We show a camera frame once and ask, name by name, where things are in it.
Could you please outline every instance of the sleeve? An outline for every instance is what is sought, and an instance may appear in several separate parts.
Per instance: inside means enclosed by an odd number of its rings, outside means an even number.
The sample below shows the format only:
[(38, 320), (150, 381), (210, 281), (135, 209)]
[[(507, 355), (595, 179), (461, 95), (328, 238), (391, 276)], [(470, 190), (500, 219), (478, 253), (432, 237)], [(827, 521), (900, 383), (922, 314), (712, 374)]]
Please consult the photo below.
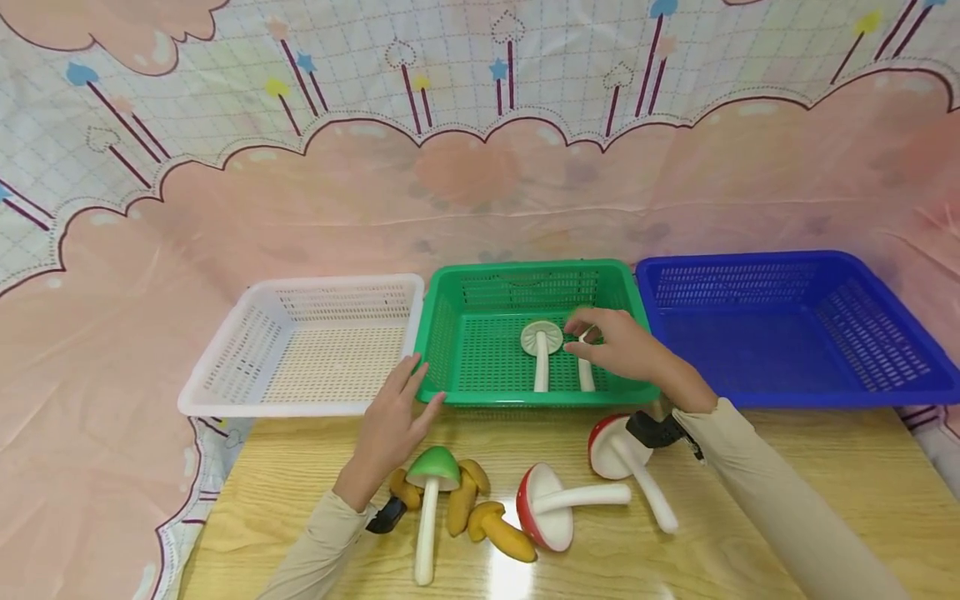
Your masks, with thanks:
[(909, 598), (893, 573), (729, 400), (720, 398), (710, 414), (674, 409), (674, 416), (807, 597)]
[(367, 526), (370, 511), (368, 507), (357, 513), (337, 494), (325, 493), (258, 600), (319, 600), (326, 596)]

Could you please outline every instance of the yellow mushroom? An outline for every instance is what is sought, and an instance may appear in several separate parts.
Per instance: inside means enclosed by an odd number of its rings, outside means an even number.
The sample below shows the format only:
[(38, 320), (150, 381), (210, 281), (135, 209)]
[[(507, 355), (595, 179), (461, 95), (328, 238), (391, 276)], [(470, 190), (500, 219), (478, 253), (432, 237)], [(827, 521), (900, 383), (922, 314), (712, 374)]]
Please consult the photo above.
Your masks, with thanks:
[(477, 499), (477, 486), (466, 473), (460, 470), (460, 487), (450, 493), (446, 504), (446, 531), (454, 538), (467, 529), (467, 520)]
[(466, 459), (460, 461), (460, 471), (465, 472), (470, 476), (470, 479), (473, 480), (473, 483), (477, 485), (477, 490), (480, 491), (483, 495), (488, 495), (490, 493), (490, 479), (487, 477), (487, 473), (483, 470), (476, 461)]
[(420, 492), (413, 484), (407, 483), (406, 477), (405, 469), (395, 470), (390, 475), (390, 493), (399, 498), (408, 511), (415, 511), (420, 507)]
[(537, 559), (537, 548), (533, 541), (501, 516), (489, 513), (480, 524), (500, 552), (522, 563), (532, 563)]
[(483, 530), (483, 519), (487, 515), (503, 516), (507, 512), (500, 502), (481, 502), (473, 507), (470, 516), (467, 519), (467, 534), (470, 541), (482, 541), (487, 534)]

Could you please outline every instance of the green basket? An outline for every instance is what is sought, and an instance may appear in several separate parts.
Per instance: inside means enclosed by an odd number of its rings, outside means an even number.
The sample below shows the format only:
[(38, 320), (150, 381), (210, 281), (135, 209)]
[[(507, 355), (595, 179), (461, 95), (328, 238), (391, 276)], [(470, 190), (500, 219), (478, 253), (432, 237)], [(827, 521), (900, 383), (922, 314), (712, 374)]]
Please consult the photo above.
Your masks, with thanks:
[[(564, 326), (579, 306), (627, 310), (649, 329), (627, 265), (617, 260), (564, 260), (444, 267), (433, 275), (416, 350), (430, 363), (418, 399), (446, 390), (455, 406), (598, 406), (639, 404), (655, 386), (593, 366), (596, 392), (581, 392), (577, 359), (550, 355), (549, 392), (533, 391), (537, 359), (520, 347), (532, 321)], [(566, 336), (567, 341), (574, 340)]]

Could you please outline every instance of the blue basket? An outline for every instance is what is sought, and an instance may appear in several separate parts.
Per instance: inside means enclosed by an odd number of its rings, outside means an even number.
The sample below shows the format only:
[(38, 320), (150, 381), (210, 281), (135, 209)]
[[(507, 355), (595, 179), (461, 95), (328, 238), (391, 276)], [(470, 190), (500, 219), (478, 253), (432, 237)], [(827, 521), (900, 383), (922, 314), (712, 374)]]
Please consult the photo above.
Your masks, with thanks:
[(648, 258), (650, 330), (741, 408), (960, 401), (960, 372), (859, 259), (844, 252)]

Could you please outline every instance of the green mushroom cap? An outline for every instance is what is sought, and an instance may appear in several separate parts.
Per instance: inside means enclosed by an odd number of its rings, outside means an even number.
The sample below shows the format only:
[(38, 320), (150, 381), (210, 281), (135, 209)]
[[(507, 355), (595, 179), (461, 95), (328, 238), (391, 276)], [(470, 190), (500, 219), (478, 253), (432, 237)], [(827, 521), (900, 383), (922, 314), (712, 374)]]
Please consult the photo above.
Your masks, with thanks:
[(441, 445), (425, 449), (407, 470), (407, 481), (418, 488), (425, 488), (429, 477), (440, 479), (441, 492), (453, 492), (460, 487), (460, 466), (457, 465), (457, 459)]

